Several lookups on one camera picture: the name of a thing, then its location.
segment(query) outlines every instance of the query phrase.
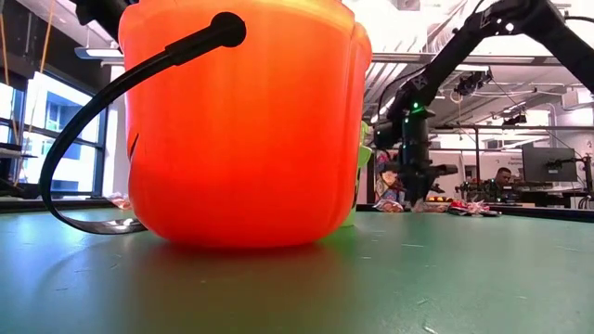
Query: man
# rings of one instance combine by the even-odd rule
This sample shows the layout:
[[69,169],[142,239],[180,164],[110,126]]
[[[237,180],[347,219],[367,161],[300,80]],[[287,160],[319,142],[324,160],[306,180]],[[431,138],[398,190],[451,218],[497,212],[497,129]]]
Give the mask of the man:
[[497,170],[495,184],[499,187],[499,189],[503,188],[503,186],[507,186],[510,183],[510,179],[511,171],[509,168],[501,167]]

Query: orange plastic bucket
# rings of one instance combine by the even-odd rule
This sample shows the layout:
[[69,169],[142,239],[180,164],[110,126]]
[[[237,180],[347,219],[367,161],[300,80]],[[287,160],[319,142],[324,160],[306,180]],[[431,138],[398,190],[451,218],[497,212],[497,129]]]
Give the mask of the orange plastic bucket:
[[126,69],[222,11],[246,22],[242,45],[127,94],[135,213],[206,247],[323,238],[353,201],[367,35],[336,0],[143,0],[121,23]]

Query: desk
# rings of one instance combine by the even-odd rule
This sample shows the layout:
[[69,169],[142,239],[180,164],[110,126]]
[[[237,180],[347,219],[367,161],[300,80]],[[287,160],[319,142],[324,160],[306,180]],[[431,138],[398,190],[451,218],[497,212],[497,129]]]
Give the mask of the desk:
[[[115,210],[78,218],[124,217]],[[593,333],[594,224],[359,213],[285,250],[0,216],[0,333]]]

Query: green cup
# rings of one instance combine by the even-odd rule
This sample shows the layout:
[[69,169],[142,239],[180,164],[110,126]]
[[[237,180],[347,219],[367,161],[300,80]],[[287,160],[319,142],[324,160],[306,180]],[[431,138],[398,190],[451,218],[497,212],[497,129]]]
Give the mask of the green cup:
[[368,131],[368,125],[364,122],[361,122],[361,137],[359,140],[359,160],[357,162],[357,169],[356,169],[356,181],[355,181],[355,199],[353,201],[353,208],[351,212],[346,217],[344,223],[342,223],[341,227],[348,227],[353,226],[355,224],[355,214],[356,214],[356,196],[359,192],[359,175],[361,174],[361,168],[365,167],[368,164],[369,158],[371,157],[371,148],[363,146],[363,139],[365,138],[365,134]]

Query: table surface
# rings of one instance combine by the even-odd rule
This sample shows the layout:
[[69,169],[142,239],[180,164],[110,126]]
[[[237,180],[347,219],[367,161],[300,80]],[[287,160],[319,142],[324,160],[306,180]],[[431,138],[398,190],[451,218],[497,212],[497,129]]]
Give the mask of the table surface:
[[[71,212],[82,219],[114,210]],[[284,250],[0,216],[0,333],[594,333],[594,224],[359,213]]]

